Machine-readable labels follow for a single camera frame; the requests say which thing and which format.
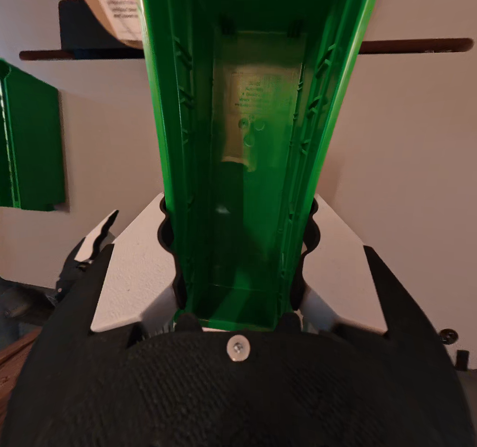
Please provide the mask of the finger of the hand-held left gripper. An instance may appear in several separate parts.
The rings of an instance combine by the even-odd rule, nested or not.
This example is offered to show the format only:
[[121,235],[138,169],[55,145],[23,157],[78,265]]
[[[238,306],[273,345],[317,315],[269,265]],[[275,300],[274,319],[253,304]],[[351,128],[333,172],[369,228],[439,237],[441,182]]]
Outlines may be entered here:
[[115,240],[115,237],[110,235],[110,228],[118,213],[118,210],[111,212],[84,237],[75,253],[75,262],[92,263],[99,255],[104,242]]

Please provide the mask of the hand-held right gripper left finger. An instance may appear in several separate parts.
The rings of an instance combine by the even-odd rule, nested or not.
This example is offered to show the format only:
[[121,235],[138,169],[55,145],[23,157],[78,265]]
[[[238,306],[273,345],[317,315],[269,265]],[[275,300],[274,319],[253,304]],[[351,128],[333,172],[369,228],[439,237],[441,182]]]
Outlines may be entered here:
[[166,221],[158,194],[113,242],[113,251],[92,318],[91,331],[139,324],[145,333],[162,333],[178,310],[173,281],[178,269],[158,239]]

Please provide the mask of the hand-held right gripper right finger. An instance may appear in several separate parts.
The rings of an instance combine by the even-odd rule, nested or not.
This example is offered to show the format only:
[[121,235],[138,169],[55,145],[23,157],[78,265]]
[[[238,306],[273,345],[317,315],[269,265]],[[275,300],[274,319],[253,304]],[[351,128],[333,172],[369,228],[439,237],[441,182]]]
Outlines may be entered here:
[[302,330],[339,324],[384,334],[387,325],[361,239],[315,196],[295,275]]

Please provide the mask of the green plastic bin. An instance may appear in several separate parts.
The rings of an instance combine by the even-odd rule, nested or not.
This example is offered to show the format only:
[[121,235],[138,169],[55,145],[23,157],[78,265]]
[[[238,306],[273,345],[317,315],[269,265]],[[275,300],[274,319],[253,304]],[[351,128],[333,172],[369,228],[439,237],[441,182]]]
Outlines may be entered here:
[[59,92],[1,59],[0,205],[53,211],[65,200]]
[[272,330],[376,0],[137,0],[179,313]]

